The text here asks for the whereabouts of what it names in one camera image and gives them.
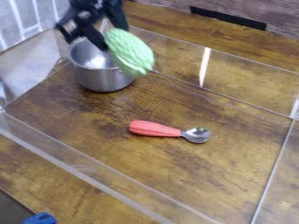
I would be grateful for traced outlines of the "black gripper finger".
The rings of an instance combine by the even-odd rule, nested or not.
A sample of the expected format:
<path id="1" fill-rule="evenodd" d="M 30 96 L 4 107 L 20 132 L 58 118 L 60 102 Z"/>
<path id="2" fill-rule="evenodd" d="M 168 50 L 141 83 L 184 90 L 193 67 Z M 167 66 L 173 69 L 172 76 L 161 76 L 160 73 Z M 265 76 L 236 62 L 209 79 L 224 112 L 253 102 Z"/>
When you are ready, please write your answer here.
<path id="1" fill-rule="evenodd" d="M 89 42 L 97 47 L 98 50 L 106 51 L 108 45 L 105 43 L 104 37 L 92 24 L 82 24 L 80 26 L 82 36 L 89 40 Z"/>
<path id="2" fill-rule="evenodd" d="M 122 11 L 122 6 L 120 4 L 109 5 L 106 7 L 106 18 L 109 19 L 109 22 L 116 28 L 124 31 L 129 30 L 126 16 Z"/>

